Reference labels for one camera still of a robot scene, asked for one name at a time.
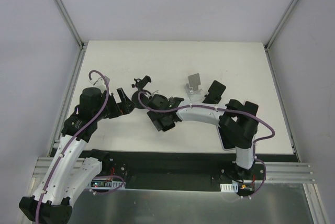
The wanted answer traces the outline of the black clamp phone stand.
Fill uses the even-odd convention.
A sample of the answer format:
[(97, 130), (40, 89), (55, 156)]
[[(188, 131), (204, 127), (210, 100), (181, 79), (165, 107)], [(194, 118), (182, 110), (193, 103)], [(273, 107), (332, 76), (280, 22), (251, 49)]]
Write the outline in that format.
[(144, 107), (141, 105), (141, 103), (139, 102), (139, 98), (138, 95), (140, 92), (145, 92), (148, 94), (151, 94), (148, 90), (144, 89), (145, 86), (148, 83), (151, 83), (151, 77), (146, 75), (144, 78), (140, 79), (140, 78), (135, 78), (133, 79), (134, 83), (131, 85), (132, 88), (136, 88), (137, 91), (135, 91), (132, 96), (131, 96), (131, 101), (135, 104), (135, 107), (137, 109), (144, 109)]

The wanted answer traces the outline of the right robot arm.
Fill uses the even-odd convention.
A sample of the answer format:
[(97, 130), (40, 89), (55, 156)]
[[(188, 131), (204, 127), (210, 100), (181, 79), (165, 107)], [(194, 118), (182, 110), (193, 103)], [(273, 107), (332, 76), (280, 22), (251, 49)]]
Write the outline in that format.
[(254, 136), (259, 106), (252, 102), (231, 99), (225, 108), (205, 99), (202, 103), (179, 97), (153, 95), (145, 103), (148, 116), (158, 131), (168, 131), (177, 122), (196, 121), (217, 127), (224, 149), (236, 150), (236, 175), (248, 179), (254, 173)]

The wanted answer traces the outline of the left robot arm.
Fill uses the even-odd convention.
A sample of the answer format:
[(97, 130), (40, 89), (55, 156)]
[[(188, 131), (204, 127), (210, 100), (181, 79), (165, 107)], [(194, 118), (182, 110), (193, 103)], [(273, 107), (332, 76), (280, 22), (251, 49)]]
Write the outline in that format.
[(79, 104), (64, 122), (59, 147), (40, 185), (32, 196), (20, 200), (19, 208), (35, 223), (67, 223), (73, 206), (95, 176), (109, 176), (109, 154), (92, 149), (80, 168), (74, 165), (97, 130), (102, 119), (131, 113), (135, 105), (122, 88), (117, 89), (120, 102), (104, 88), (83, 89)]

